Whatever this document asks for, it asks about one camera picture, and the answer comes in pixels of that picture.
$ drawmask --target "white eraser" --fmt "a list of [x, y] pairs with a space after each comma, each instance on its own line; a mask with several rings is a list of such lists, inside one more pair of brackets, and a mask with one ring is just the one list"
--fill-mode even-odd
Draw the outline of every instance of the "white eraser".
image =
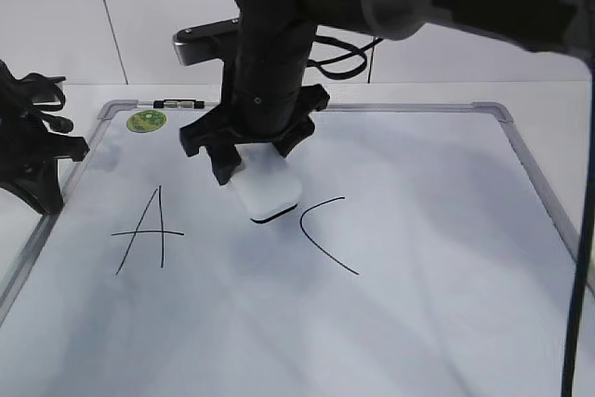
[[301, 182], [272, 144], [249, 144], [237, 149], [243, 163], [230, 184], [252, 220], [267, 223], [298, 205]]

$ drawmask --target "green sticker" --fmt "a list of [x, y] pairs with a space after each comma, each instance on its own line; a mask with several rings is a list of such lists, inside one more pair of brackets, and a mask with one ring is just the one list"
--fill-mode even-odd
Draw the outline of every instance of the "green sticker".
[[163, 112], [157, 111], [143, 111], [135, 113], [126, 123], [128, 130], [138, 134], [145, 134], [147, 132], [154, 132], [161, 129], [167, 123], [167, 117]]

